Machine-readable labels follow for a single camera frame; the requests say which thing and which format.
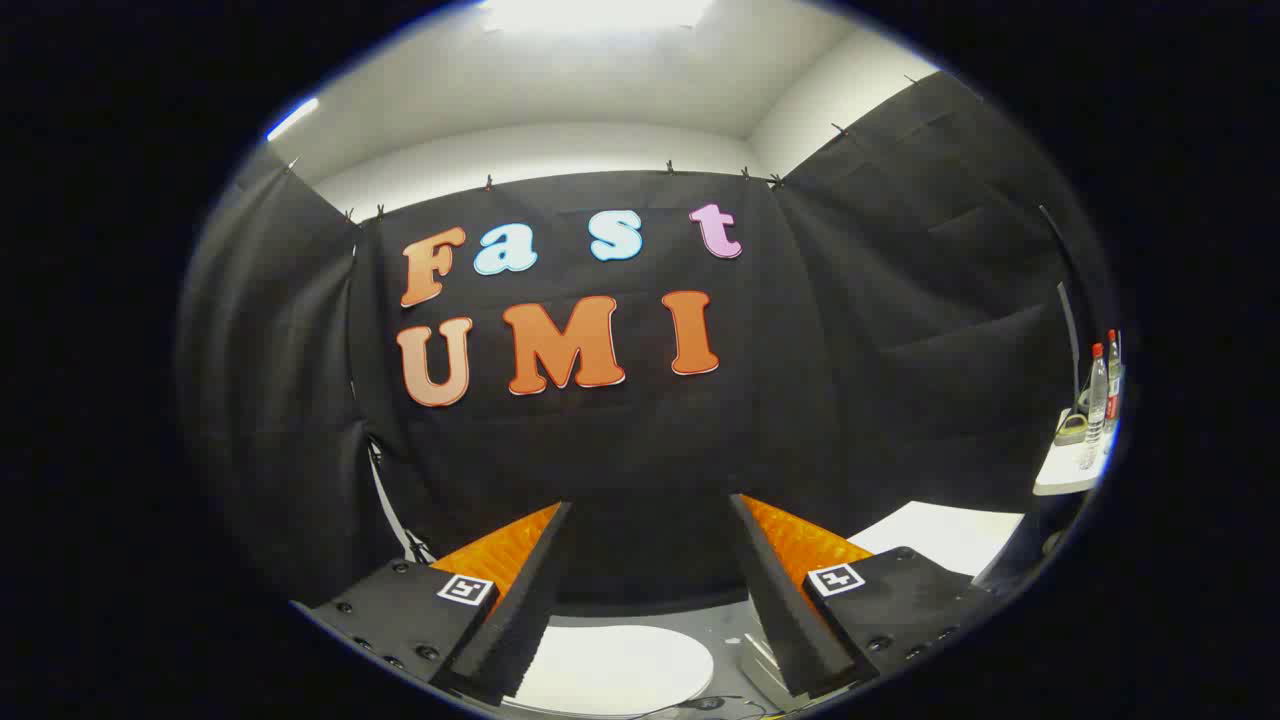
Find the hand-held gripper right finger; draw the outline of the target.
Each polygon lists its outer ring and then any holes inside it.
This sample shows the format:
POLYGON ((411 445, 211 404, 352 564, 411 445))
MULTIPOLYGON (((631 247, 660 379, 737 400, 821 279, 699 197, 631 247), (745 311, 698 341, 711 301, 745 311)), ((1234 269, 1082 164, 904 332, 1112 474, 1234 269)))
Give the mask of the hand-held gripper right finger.
POLYGON ((995 596, 911 547, 873 553, 746 495, 730 528, 748 593, 790 694, 891 676, 973 628, 995 596))

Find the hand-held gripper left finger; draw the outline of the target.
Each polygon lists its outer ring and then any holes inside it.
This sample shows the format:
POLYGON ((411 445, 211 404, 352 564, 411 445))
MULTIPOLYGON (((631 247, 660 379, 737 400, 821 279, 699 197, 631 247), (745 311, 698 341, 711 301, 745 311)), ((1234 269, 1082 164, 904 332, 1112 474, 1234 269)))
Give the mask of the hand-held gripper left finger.
POLYGON ((397 559, 330 600, 293 607, 411 685, 495 707, 516 694, 570 555, 558 502, 434 564, 397 559))

